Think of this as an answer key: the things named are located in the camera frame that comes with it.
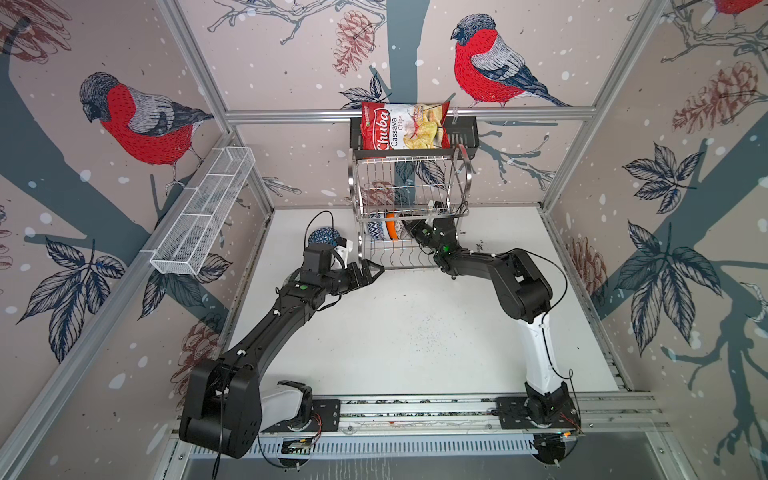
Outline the blue floral ceramic bowl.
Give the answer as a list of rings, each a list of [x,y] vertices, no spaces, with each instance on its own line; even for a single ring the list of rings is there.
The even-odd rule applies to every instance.
[[[379,230],[380,230],[380,240],[389,241],[390,237],[388,234],[386,220],[383,213],[378,213],[378,221],[379,221]]]

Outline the red patterned bowl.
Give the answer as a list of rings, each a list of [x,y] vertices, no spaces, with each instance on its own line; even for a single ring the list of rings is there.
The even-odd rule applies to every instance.
[[[373,214],[366,222],[366,231],[373,241],[385,241],[387,239],[386,226],[378,214]]]

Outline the orange plastic bowl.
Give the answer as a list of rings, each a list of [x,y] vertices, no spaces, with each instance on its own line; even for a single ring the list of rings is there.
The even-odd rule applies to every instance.
[[[385,214],[385,226],[386,226],[389,238],[391,240],[398,240],[399,236],[397,233],[397,220],[394,213]]]

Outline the stainless steel dish rack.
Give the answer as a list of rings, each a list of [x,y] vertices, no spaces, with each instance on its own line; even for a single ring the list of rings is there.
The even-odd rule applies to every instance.
[[[352,209],[357,227],[356,256],[386,269],[436,266],[413,239],[373,241],[366,222],[373,214],[394,213],[396,220],[451,218],[469,210],[471,159],[459,145],[452,149],[357,150],[348,168]]]

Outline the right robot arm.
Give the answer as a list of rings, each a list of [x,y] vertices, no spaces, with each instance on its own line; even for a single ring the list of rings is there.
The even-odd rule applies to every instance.
[[[550,311],[553,291],[531,254],[520,248],[503,253],[475,253],[458,242],[451,218],[406,220],[406,231],[419,246],[432,252],[435,264],[449,276],[470,276],[492,283],[501,309],[521,322],[526,362],[524,403],[531,422],[548,427],[557,420],[581,426],[578,402],[571,397],[571,375],[557,370],[551,352]]]

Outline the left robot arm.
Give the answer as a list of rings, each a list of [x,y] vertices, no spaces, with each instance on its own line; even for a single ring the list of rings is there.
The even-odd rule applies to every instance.
[[[275,425],[302,430],[313,422],[311,388],[282,380],[263,390],[263,375],[277,354],[312,316],[337,299],[374,283],[385,268],[352,262],[344,269],[297,269],[277,289],[264,318],[217,359],[203,359],[190,371],[179,438],[232,458],[249,451],[262,431]]]

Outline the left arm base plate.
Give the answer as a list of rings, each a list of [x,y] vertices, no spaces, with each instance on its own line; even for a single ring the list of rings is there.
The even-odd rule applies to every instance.
[[[341,401],[339,399],[314,399],[312,403],[312,413],[305,425],[301,427],[296,425],[290,426],[289,421],[285,420],[269,428],[263,429],[262,433],[309,434],[317,432],[337,432],[339,430],[340,416]]]

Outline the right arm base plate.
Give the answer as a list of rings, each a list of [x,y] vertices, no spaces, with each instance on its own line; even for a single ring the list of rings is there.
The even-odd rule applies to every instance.
[[[552,403],[523,396],[498,397],[490,413],[499,419],[505,430],[575,430],[581,427],[581,418],[571,399]]]

